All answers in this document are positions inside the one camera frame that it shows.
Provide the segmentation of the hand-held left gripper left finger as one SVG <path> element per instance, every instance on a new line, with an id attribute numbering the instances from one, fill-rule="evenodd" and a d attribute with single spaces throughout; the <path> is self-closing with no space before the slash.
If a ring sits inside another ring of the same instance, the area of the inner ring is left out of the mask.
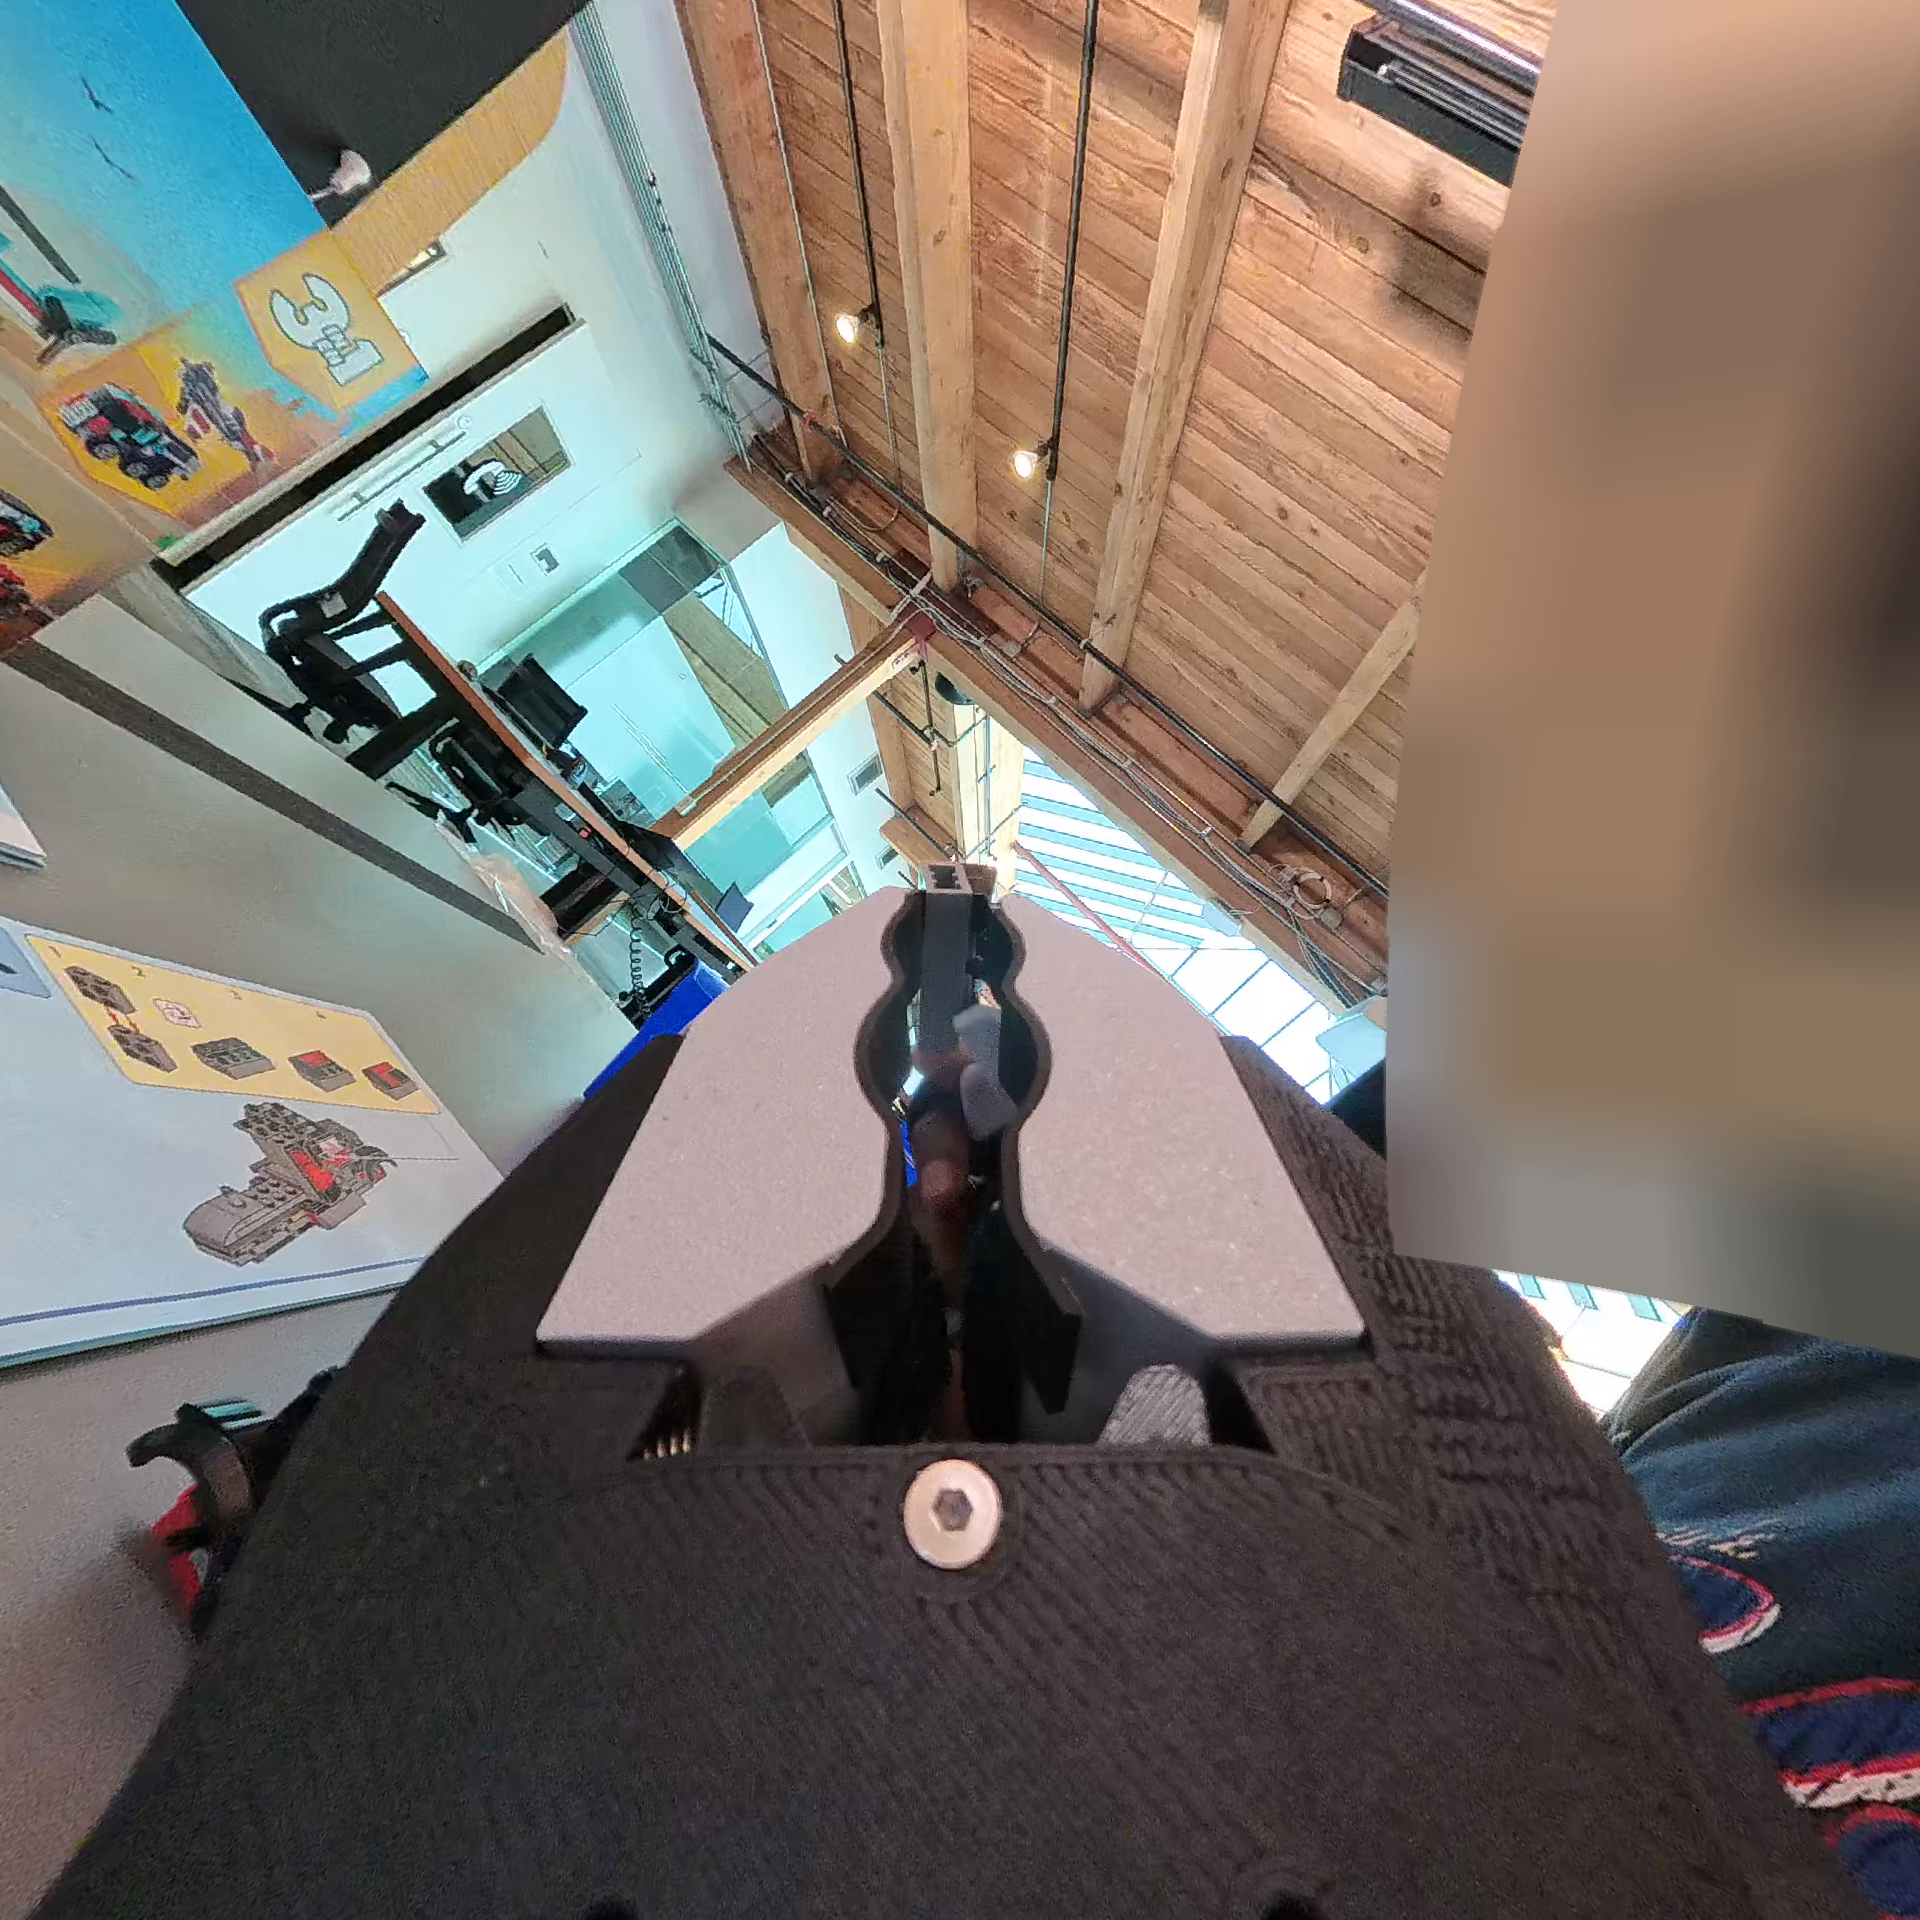
<path id="1" fill-rule="evenodd" d="M 885 888 L 760 963 L 681 1035 L 545 1319 L 541 1353 L 768 1374 L 808 1441 L 858 1426 L 826 1289 L 897 1203 L 861 1033 L 905 977 Z"/>

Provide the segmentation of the black office chair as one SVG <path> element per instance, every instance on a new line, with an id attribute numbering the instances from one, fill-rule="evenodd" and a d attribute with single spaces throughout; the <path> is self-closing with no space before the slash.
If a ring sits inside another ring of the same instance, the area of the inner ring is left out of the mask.
<path id="1" fill-rule="evenodd" d="M 502 676 L 477 681 L 477 687 L 568 787 L 582 784 L 585 756 L 572 738 L 588 718 L 588 706 L 576 703 L 540 660 L 526 656 Z M 476 843 L 477 828 L 510 830 L 530 823 L 515 800 L 530 777 L 482 727 L 448 726 L 427 740 L 425 752 L 462 798 L 462 806 L 445 808 L 443 815 L 445 825 L 468 846 Z"/>
<path id="2" fill-rule="evenodd" d="M 345 652 L 345 640 L 397 631 L 396 620 L 377 608 L 377 596 L 424 528 L 424 515 L 402 502 L 390 503 L 377 512 L 368 540 L 334 584 L 280 602 L 259 617 L 266 654 L 300 695 L 284 715 L 305 727 L 320 713 L 320 736 L 326 745 L 345 745 L 354 729 L 384 729 L 400 721 L 400 710 L 377 687 L 374 675 L 408 660 L 408 642 L 396 640 L 358 658 Z"/>

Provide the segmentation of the grey desk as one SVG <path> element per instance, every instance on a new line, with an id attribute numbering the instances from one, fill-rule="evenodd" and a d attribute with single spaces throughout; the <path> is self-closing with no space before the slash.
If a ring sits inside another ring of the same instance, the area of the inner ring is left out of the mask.
<path id="1" fill-rule="evenodd" d="M 442 1113 L 513 1168 L 626 1024 L 541 951 L 424 816 L 99 599 L 4 668 L 4 792 L 45 848 L 4 920 L 370 1016 Z M 286 1404 L 387 1304 L 268 1289 L 211 1259 L 174 1280 L 136 1220 L 133 1089 L 80 1041 L 4 1047 L 4 1915 L 74 1857 L 185 1676 L 139 1537 L 180 1476 L 126 1443 L 180 1402 Z"/>

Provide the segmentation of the blue plastic bin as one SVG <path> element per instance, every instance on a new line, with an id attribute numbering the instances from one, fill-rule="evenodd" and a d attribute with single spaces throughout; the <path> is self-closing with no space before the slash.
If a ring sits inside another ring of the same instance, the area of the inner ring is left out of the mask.
<path id="1" fill-rule="evenodd" d="M 657 1041 L 683 1035 L 699 1014 L 718 1002 L 730 985 L 732 977 L 722 977 L 688 954 L 668 964 L 659 980 L 622 1002 L 622 1008 L 635 1019 L 635 1033 L 588 1083 L 582 1100 L 596 1097 L 602 1089 Z"/>

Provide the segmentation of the open instruction booklet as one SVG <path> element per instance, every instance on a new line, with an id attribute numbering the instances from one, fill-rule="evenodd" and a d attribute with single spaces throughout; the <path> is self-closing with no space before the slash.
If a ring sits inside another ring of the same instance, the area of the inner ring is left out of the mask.
<path id="1" fill-rule="evenodd" d="M 4 1368 L 396 1289 L 497 1185 L 370 1016 L 4 920 Z"/>

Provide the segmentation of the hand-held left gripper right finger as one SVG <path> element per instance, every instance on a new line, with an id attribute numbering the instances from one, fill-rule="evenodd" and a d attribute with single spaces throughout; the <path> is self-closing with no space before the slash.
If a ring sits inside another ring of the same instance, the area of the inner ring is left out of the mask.
<path id="1" fill-rule="evenodd" d="M 1065 1313 L 1026 1425 L 1105 1425 L 1152 1366 L 1349 1360 L 1365 1326 L 1225 1039 L 1150 964 L 1022 896 L 1006 1010 L 1038 1074 L 1006 1143 L 1011 1228 Z"/>

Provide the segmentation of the black ceiling light track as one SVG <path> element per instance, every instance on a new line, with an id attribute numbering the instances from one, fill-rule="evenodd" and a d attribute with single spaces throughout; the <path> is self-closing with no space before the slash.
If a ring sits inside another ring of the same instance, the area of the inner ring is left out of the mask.
<path id="1" fill-rule="evenodd" d="M 1514 186 L 1542 67 L 1542 55 L 1437 6 L 1380 3 L 1352 27 L 1336 91 L 1480 176 Z"/>

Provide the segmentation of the black wall sign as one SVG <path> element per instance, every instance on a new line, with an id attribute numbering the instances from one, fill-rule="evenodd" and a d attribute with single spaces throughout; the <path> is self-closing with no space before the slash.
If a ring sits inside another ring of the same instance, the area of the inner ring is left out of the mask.
<path id="1" fill-rule="evenodd" d="M 424 499 L 445 528 L 472 543 L 572 468 L 568 446 L 545 408 L 493 432 L 424 482 Z"/>

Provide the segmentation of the wooden top table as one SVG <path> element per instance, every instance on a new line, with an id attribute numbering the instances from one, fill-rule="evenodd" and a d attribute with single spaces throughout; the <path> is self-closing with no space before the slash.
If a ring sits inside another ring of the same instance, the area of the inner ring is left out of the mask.
<path id="1" fill-rule="evenodd" d="M 640 900 L 644 890 L 653 890 L 670 900 L 688 937 L 699 939 L 712 954 L 722 954 L 736 971 L 760 963 L 699 896 L 699 874 L 672 842 L 605 816 L 585 792 L 560 776 L 536 740 L 516 729 L 482 687 L 443 656 L 388 593 L 374 594 L 374 608 L 397 634 L 402 658 L 438 692 L 443 705 L 451 705 L 457 721 L 477 727 L 506 752 L 516 770 L 513 800 L 536 825 L 616 880 L 626 899 Z"/>

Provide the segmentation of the partly built toy brick model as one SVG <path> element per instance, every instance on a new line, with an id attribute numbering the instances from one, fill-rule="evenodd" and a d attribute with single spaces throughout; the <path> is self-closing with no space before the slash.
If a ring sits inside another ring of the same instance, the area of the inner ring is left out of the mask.
<path id="1" fill-rule="evenodd" d="M 188 1402 L 126 1444 L 133 1470 L 169 1463 L 185 1474 L 141 1553 L 194 1641 L 206 1638 L 251 1523 L 337 1374 L 326 1368 L 310 1376 L 274 1416 L 250 1400 Z"/>

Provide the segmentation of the colourful toy set box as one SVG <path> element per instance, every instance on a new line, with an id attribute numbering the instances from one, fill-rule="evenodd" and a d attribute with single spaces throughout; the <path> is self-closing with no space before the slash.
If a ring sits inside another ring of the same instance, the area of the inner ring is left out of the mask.
<path id="1" fill-rule="evenodd" d="M 425 388 L 177 6 L 2 6 L 4 650 Z"/>

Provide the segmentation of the clear plastic bag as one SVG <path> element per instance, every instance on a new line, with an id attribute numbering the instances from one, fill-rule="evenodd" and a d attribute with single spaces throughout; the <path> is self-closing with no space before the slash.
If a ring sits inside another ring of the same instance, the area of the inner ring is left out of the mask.
<path id="1" fill-rule="evenodd" d="M 443 815 L 437 819 L 437 832 L 465 860 L 482 892 L 522 927 L 541 954 L 568 954 L 558 920 L 545 903 L 545 890 L 536 884 L 541 874 L 529 874 L 513 848 L 486 828 L 468 830 Z"/>

